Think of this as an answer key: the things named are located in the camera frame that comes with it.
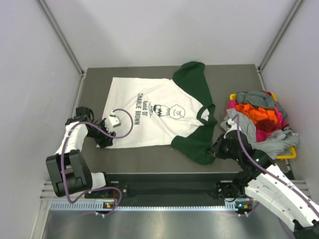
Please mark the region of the white and green t shirt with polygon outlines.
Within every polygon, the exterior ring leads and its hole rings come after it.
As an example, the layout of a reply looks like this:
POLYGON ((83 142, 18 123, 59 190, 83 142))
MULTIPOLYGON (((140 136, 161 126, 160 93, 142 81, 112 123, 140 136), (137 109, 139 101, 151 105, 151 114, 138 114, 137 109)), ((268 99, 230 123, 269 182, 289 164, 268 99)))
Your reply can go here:
POLYGON ((114 77, 103 112, 122 121, 112 148, 170 145, 198 164, 213 163, 208 149, 217 121, 204 69, 188 62, 171 79, 114 77))

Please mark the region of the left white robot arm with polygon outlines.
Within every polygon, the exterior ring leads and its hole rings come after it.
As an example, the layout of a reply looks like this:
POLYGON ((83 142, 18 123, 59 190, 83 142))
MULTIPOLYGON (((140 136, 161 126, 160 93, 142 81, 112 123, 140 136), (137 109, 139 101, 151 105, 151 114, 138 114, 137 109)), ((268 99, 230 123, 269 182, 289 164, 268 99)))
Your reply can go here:
POLYGON ((100 148, 113 145, 114 128, 121 120, 114 112, 103 119, 94 121, 94 113, 88 107, 76 108, 75 116, 65 124, 65 135, 61 146, 53 156, 46 159, 46 167, 57 197, 87 190, 96 190, 101 197, 109 197, 113 185, 107 182, 105 172, 92 173, 82 155, 85 138, 95 140, 100 148))

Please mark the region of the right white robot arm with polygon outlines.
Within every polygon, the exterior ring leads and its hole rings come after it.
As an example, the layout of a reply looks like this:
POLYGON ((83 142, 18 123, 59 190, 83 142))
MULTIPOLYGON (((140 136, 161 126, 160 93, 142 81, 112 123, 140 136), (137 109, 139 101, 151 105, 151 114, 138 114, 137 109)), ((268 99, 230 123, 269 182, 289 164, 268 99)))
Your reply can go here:
POLYGON ((220 159, 233 159, 242 171, 231 182, 217 183, 218 195, 228 202, 256 200, 277 216, 297 239, 319 237, 319 206, 301 191, 265 152, 253 149, 244 134, 221 134, 209 148, 220 159))

